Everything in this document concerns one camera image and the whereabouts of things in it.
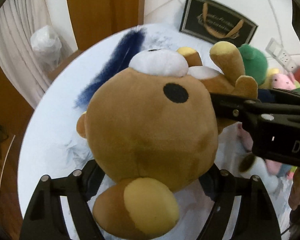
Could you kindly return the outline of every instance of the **electrical outlet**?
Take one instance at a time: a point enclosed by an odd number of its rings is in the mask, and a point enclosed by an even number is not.
[[[277,59],[282,66],[287,66],[290,63],[290,60],[292,60],[290,55],[284,49],[281,49]]]
[[[279,62],[286,71],[294,72],[297,69],[296,63],[292,60],[289,53],[274,39],[272,38],[266,47],[268,52],[273,58]]]

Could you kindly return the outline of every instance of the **bolt head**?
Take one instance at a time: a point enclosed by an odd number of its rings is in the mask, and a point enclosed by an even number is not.
[[[253,175],[253,176],[252,176],[252,179],[253,179],[254,181],[259,181],[260,177],[257,176],[257,175]]]
[[[229,171],[226,171],[226,170],[221,170],[220,171],[220,174],[224,177],[228,176],[229,175]]]
[[[274,120],[274,116],[271,114],[262,114],[261,118],[267,121],[273,121]]]
[[[234,117],[238,117],[239,116],[239,110],[234,109],[232,114],[233,114]]]
[[[45,182],[45,181],[47,181],[49,178],[50,178],[49,175],[43,175],[43,176],[41,177],[41,181]]]
[[[75,170],[72,174],[73,174],[73,176],[78,177],[82,174],[82,171],[81,170]]]
[[[245,103],[247,103],[247,104],[255,104],[256,102],[253,101],[253,100],[246,100]]]

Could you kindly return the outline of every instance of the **wooden door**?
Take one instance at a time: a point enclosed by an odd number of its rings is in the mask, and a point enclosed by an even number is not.
[[[143,24],[144,0],[67,0],[79,50]]]

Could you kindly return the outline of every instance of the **plastic bag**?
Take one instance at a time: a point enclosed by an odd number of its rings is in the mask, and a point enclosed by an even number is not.
[[[58,34],[51,26],[46,25],[37,30],[31,36],[30,43],[44,72],[48,73],[58,66],[62,45]]]

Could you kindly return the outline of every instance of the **white fabric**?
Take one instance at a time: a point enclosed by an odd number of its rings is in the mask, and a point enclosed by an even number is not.
[[[277,178],[277,176],[270,175],[267,171],[265,161],[257,156],[255,156],[253,165],[251,165],[251,167],[246,171],[241,172],[240,175],[246,179],[250,179],[253,175],[258,175],[269,194],[274,193],[279,185],[279,178]]]
[[[214,78],[220,74],[218,70],[206,66],[194,66],[188,69],[188,75],[201,80]]]
[[[45,25],[51,25],[45,0],[6,0],[0,8],[0,67],[33,108],[50,86],[30,45]]]
[[[174,77],[185,76],[189,68],[186,59],[170,49],[139,52],[132,58],[129,67],[153,76]]]

